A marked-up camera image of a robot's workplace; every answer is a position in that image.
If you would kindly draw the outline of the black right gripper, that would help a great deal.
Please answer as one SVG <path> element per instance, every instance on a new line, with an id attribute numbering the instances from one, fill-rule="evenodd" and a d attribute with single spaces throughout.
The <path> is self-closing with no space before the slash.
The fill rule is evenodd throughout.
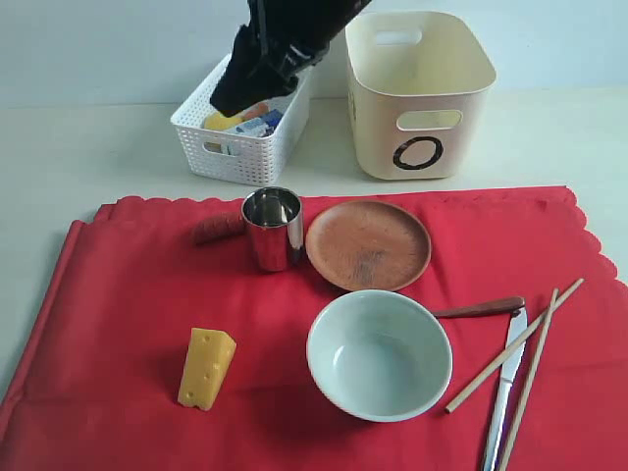
<path id="1" fill-rule="evenodd" d="M 331 41 L 369 3 L 286 0 L 247 5 L 249 22 L 237 32 L 230 62 L 210 98 L 226 117 L 293 93 L 299 84 L 297 73 L 318 63 Z"/>

